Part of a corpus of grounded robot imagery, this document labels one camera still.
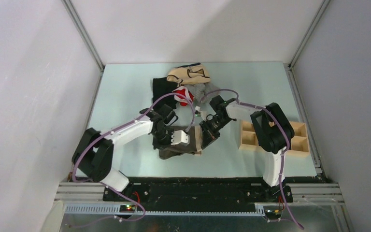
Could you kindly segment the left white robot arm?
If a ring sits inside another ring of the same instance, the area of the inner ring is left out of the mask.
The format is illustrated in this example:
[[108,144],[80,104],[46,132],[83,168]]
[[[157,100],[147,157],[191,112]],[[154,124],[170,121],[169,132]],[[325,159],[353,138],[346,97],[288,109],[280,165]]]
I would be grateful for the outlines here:
[[133,187],[128,185],[129,179],[113,167],[114,152],[148,134],[153,136],[155,149],[188,144],[186,131],[168,125],[174,117],[175,112],[164,105],[157,111],[143,109],[137,119],[107,132],[89,128],[84,132],[71,161],[90,181],[113,188],[116,197],[128,201],[133,196]]

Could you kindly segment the brown boxer briefs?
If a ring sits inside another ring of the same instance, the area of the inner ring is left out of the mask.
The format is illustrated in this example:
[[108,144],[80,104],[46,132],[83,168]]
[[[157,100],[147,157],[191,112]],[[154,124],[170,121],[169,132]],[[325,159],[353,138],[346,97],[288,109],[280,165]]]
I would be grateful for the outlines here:
[[169,147],[159,148],[157,139],[153,138],[153,148],[158,150],[160,159],[167,160],[172,157],[183,154],[191,154],[194,156],[202,155],[202,130],[201,126],[193,126],[188,131],[188,144],[180,143],[178,145],[171,145]]

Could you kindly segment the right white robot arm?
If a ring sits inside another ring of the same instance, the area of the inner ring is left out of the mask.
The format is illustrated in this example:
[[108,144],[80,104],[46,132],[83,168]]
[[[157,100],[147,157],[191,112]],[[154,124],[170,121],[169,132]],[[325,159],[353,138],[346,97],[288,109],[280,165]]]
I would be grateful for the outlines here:
[[224,100],[216,96],[210,101],[215,114],[199,123],[202,135],[202,148],[208,147],[220,137],[220,130],[229,122],[250,120],[256,133],[258,145],[269,154],[265,159],[262,197],[274,202],[281,196],[284,176],[285,153],[291,147],[295,132],[279,104],[273,102],[266,106],[256,106],[238,101],[236,98]]

